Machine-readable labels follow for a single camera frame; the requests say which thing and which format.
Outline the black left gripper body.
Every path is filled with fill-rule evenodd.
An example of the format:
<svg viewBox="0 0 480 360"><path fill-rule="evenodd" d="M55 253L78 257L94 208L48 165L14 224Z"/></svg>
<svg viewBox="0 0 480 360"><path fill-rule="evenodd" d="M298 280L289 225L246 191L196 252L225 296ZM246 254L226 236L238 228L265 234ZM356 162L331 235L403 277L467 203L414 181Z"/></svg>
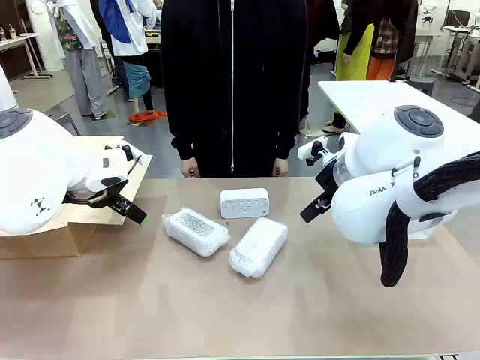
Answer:
<svg viewBox="0 0 480 360"><path fill-rule="evenodd" d="M125 200L121 198L118 192L114 192L113 190L102 190L85 199L80 199L77 195L69 192L65 195L65 202L68 204L86 205L93 209L102 209L104 207L112 210L126 209Z"/></svg>

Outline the bubble-wrapped clock with dark display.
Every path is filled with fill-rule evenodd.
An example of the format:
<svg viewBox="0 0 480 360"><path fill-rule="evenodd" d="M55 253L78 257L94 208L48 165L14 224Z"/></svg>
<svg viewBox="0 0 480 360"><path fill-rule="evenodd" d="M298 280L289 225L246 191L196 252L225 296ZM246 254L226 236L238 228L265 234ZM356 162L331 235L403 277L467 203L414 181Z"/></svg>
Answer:
<svg viewBox="0 0 480 360"><path fill-rule="evenodd" d="M190 209L162 215L166 234L201 257L210 257L230 240L229 230Z"/></svg>

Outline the bubble-wrapped white clock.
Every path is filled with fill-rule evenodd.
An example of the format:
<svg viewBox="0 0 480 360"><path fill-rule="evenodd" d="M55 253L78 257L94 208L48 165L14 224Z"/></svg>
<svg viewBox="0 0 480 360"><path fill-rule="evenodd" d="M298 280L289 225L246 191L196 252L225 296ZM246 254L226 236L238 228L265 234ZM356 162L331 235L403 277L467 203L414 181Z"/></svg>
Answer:
<svg viewBox="0 0 480 360"><path fill-rule="evenodd" d="M246 278L262 278L287 236L287 225L266 217L258 218L230 251L230 267Z"/></svg>

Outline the unwrapped white clock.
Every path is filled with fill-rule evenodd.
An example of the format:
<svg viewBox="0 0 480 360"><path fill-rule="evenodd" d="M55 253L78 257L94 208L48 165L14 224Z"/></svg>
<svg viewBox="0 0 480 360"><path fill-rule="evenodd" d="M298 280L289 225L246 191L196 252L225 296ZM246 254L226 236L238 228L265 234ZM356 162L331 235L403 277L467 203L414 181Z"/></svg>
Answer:
<svg viewBox="0 0 480 360"><path fill-rule="evenodd" d="M261 218L269 214L269 209L269 194L265 188L220 192L220 214L224 219Z"/></svg>

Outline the black-sleeved right forearm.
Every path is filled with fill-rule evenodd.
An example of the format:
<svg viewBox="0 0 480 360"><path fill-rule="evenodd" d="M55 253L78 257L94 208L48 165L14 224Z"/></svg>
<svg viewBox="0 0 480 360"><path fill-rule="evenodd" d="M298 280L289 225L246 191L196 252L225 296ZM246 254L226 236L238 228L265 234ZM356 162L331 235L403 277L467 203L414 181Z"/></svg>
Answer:
<svg viewBox="0 0 480 360"><path fill-rule="evenodd" d="M194 157L194 117L189 113L168 111L169 132L172 134L172 147L182 161Z"/></svg>

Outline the open cardboard box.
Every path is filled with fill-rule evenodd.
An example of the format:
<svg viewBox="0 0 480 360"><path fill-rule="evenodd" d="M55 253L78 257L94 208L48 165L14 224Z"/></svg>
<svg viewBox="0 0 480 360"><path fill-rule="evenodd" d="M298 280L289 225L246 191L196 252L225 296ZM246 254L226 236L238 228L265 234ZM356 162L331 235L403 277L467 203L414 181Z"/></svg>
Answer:
<svg viewBox="0 0 480 360"><path fill-rule="evenodd" d="M128 175L128 183L120 194L133 202L153 158L126 142L123 136L74 136L76 143L89 151L100 151L105 146L116 148L129 145L134 159L127 170L141 155L139 162ZM87 205L62 205L55 217L40 229L25 235L11 235L0 231L0 259L24 257L78 257L81 256L95 230L100 225L120 227L126 218L110 208L90 208Z"/></svg>

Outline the white table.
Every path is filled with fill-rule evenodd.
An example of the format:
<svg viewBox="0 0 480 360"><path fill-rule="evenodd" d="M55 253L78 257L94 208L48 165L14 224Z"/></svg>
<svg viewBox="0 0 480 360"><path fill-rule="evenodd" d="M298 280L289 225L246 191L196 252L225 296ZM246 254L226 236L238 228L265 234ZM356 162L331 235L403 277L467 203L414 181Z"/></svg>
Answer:
<svg viewBox="0 0 480 360"><path fill-rule="evenodd" d="M386 111L415 104L432 111L442 120L445 142L449 145L468 142L480 146L480 124L405 82L319 81L318 86L357 134Z"/></svg>

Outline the orange cloth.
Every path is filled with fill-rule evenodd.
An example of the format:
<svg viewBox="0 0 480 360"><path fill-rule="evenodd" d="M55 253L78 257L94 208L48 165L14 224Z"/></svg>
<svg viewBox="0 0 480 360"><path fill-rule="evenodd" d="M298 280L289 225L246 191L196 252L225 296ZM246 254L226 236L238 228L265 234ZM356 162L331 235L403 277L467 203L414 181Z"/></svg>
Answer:
<svg viewBox="0 0 480 360"><path fill-rule="evenodd" d="M134 123L153 122L158 119L167 118L168 115L163 110L143 111L129 116L128 120Z"/></svg>

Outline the grey plastic stool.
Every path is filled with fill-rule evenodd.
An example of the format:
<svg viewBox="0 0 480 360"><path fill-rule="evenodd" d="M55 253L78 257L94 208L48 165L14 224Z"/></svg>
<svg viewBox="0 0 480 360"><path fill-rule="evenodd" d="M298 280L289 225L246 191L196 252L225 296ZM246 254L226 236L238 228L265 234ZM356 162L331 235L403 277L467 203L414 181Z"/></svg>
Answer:
<svg viewBox="0 0 480 360"><path fill-rule="evenodd" d="M416 78L406 78L406 83L412 86L414 89L419 90L420 92L432 96L434 91L434 81L432 79L416 79Z"/></svg>
<svg viewBox="0 0 480 360"><path fill-rule="evenodd" d="M63 128L67 128L68 126L70 126L76 136L80 135L78 127L76 126L73 118L68 112L61 110L49 110L46 111L44 114L49 116L56 123L60 124Z"/></svg>

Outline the person in plaid and orange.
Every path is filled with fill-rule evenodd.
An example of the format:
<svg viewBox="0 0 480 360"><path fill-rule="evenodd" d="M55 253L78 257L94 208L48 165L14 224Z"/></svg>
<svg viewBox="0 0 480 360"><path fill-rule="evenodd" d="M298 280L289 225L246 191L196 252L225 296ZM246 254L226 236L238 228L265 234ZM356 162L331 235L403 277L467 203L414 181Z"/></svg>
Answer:
<svg viewBox="0 0 480 360"><path fill-rule="evenodd" d="M367 80L389 80L395 69L400 35L389 17L382 18L376 43L370 52Z"/></svg>

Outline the person in yellow apron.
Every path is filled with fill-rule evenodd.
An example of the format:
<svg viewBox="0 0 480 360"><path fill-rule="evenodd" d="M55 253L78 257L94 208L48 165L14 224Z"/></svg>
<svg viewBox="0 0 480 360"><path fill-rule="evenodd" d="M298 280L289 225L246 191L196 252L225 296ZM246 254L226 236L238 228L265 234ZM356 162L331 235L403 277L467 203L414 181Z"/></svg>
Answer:
<svg viewBox="0 0 480 360"><path fill-rule="evenodd" d="M344 11L340 27L335 70L336 81L366 80L377 0L342 0Z"/></svg>

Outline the person in white and blue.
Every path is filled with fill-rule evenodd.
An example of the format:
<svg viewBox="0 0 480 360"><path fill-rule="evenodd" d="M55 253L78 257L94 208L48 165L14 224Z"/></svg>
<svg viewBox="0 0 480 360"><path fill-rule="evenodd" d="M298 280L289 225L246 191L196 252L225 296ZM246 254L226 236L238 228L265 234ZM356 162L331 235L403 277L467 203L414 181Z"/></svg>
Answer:
<svg viewBox="0 0 480 360"><path fill-rule="evenodd" d="M140 113L139 100L145 111L154 111L151 77L148 70L145 30L157 21L155 0L99 0L99 11L108 31L115 56L124 65L133 113Z"/></svg>

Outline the wooden background table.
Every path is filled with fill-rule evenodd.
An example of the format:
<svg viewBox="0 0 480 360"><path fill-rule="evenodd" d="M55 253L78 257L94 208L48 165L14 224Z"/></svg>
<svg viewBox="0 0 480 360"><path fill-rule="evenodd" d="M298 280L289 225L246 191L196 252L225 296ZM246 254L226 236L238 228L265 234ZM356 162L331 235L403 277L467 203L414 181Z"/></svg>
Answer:
<svg viewBox="0 0 480 360"><path fill-rule="evenodd" d="M28 73L25 73L21 76L22 79L51 79L53 78L52 74L44 73L41 70L40 63L37 63L38 66L35 65L33 59L33 46L31 44L31 39L38 37L38 33L22 33L19 37L10 40L2 40L0 41L0 53L7 52L8 50L12 50L15 48L23 47L25 50L25 54L28 59L28 63L30 65L31 70Z"/></svg>

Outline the white rounded machine housing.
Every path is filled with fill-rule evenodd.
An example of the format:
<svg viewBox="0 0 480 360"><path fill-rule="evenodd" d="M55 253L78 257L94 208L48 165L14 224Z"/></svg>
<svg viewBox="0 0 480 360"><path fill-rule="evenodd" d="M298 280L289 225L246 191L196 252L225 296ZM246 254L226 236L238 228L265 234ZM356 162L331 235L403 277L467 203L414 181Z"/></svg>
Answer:
<svg viewBox="0 0 480 360"><path fill-rule="evenodd" d="M59 71L65 67L61 44L50 19L45 0L25 0L31 27L44 67L48 71Z"/></svg>

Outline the background desk with equipment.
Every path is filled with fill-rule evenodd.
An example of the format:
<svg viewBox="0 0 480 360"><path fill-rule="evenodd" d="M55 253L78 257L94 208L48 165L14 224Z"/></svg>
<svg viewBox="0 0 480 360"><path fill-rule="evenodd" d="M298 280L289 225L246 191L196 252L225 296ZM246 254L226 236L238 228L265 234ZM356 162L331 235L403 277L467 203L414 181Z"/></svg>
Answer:
<svg viewBox="0 0 480 360"><path fill-rule="evenodd" d="M480 92L480 8L475 13L448 8L440 29L448 40L438 67L430 71Z"/></svg>

